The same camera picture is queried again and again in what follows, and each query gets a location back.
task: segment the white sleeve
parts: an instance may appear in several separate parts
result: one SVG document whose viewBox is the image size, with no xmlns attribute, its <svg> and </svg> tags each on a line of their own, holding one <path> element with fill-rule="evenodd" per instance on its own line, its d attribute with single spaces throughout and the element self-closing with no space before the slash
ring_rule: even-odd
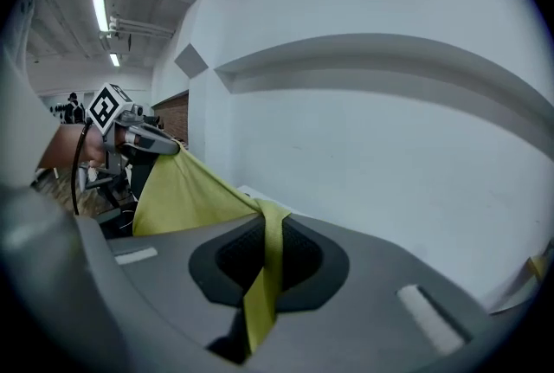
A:
<svg viewBox="0 0 554 373">
<path fill-rule="evenodd" d="M 25 51 L 33 0 L 18 0 L 0 40 L 0 184 L 30 185 L 60 124 L 29 84 Z"/>
</svg>

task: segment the wooden floor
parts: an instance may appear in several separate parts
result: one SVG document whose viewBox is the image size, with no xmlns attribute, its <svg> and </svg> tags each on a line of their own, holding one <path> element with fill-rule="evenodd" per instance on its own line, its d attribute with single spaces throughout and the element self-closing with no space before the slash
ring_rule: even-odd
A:
<svg viewBox="0 0 554 373">
<path fill-rule="evenodd" d="M 71 201 L 71 170 L 70 169 L 58 169 L 59 179 L 55 178 L 54 172 L 48 170 L 44 172 L 38 180 L 38 183 L 33 184 L 33 188 L 46 196 L 50 196 L 55 199 L 64 209 L 73 213 L 73 203 Z M 112 204 L 106 201 L 102 196 L 98 194 L 96 190 L 86 190 L 85 193 L 81 193 L 79 190 L 79 183 L 77 183 L 77 207 L 79 208 L 80 215 L 86 215 L 94 217 L 113 209 Z M 132 200 L 131 197 L 121 199 L 121 195 L 115 193 L 116 199 L 120 203 L 124 203 Z"/>
</svg>

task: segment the yellow-green cloth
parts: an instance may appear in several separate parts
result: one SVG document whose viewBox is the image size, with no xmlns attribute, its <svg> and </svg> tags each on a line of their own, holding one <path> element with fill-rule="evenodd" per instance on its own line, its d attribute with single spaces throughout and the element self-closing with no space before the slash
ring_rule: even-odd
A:
<svg viewBox="0 0 554 373">
<path fill-rule="evenodd" d="M 254 353 L 275 321 L 282 278 L 281 222 L 290 214 L 288 210 L 241 193 L 181 146 L 177 155 L 160 156 L 154 164 L 138 201 L 132 232 L 156 235 L 252 213 L 262 213 L 266 220 L 265 264 L 244 296 L 248 341 Z"/>
</svg>

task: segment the fluorescent light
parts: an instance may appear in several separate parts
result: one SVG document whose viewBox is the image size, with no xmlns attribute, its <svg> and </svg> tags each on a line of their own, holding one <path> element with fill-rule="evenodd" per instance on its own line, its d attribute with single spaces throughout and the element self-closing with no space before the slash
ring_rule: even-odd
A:
<svg viewBox="0 0 554 373">
<path fill-rule="evenodd" d="M 94 12 L 100 31 L 108 31 L 106 19 L 106 3 L 104 0 L 93 0 Z"/>
<path fill-rule="evenodd" d="M 115 53 L 110 53 L 110 57 L 112 58 L 113 65 L 119 67 L 118 56 Z"/>
</svg>

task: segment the cable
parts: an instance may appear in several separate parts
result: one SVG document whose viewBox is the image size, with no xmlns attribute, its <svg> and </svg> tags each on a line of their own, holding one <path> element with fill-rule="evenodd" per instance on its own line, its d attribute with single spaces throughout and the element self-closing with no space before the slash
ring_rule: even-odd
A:
<svg viewBox="0 0 554 373">
<path fill-rule="evenodd" d="M 73 159 L 73 167 L 71 167 L 71 200 L 73 201 L 73 210 L 76 215 L 79 214 L 79 208 L 77 207 L 77 193 L 75 191 L 75 179 L 77 178 L 77 168 L 79 167 L 79 156 L 81 155 L 81 148 L 85 142 L 85 137 L 88 133 L 88 129 L 93 123 L 92 119 L 87 119 L 87 123 L 83 127 L 81 135 L 79 136 L 79 142 L 77 142 L 77 148 L 75 149 L 75 157 Z"/>
</svg>

